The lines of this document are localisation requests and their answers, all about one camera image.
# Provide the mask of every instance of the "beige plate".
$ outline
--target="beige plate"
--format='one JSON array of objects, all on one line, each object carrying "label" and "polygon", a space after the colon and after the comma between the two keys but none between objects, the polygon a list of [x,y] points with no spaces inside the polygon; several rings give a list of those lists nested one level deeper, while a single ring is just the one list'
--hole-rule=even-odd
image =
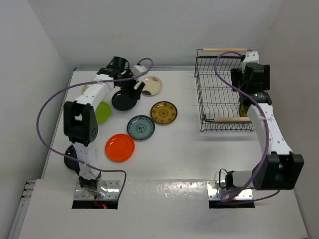
[{"label": "beige plate", "polygon": [[156,76],[146,76],[143,79],[143,82],[145,83],[145,86],[142,90],[142,94],[145,96],[155,96],[161,91],[163,87],[160,78]]}]

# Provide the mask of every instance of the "black cable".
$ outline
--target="black cable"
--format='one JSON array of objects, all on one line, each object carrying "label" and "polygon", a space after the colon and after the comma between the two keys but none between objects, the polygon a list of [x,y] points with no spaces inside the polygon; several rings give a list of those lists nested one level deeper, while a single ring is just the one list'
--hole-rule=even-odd
[{"label": "black cable", "polygon": [[218,185],[219,185],[219,188],[220,188],[220,189],[225,189],[225,188],[226,188],[226,186],[225,186],[225,187],[221,187],[221,185],[220,185],[220,175],[221,175],[221,171],[222,171],[222,170],[224,170],[224,171],[226,172],[226,174],[228,174],[227,170],[226,170],[226,169],[224,169],[224,168],[221,168],[221,169],[219,170],[219,175],[218,175]]}]

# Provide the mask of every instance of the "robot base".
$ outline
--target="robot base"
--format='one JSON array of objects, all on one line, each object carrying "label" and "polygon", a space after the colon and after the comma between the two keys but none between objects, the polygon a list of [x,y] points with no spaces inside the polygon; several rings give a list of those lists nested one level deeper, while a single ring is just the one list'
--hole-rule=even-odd
[{"label": "robot base", "polygon": [[[218,182],[218,180],[207,181],[209,208],[255,208],[251,189],[243,190],[232,202],[222,203],[220,191],[225,189],[220,188]],[[220,184],[222,187],[225,186],[225,180],[221,180]]]},{"label": "robot base", "polygon": [[81,188],[80,183],[77,182],[74,198],[73,209],[99,209],[96,205],[105,205],[107,209],[118,208],[118,195],[120,191],[120,181],[107,180],[101,182],[101,191],[94,202],[95,194]]}]

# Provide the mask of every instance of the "orange plate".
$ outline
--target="orange plate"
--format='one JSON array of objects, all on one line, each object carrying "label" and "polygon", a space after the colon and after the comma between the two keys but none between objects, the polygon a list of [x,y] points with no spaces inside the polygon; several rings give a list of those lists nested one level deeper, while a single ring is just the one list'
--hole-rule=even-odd
[{"label": "orange plate", "polygon": [[121,163],[128,160],[135,149],[134,141],[127,134],[116,134],[105,144],[106,156],[113,162]]}]

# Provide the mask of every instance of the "black wire basket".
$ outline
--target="black wire basket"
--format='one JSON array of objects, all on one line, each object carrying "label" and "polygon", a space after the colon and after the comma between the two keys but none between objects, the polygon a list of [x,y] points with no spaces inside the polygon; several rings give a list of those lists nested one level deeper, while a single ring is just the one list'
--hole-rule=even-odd
[{"label": "black wire basket", "polygon": [[[195,77],[198,94],[200,131],[253,131],[250,121],[234,122],[239,115],[239,95],[225,85],[214,72],[217,56],[197,50]],[[241,68],[239,56],[223,56],[218,63],[219,74],[231,84],[230,70]]]}]

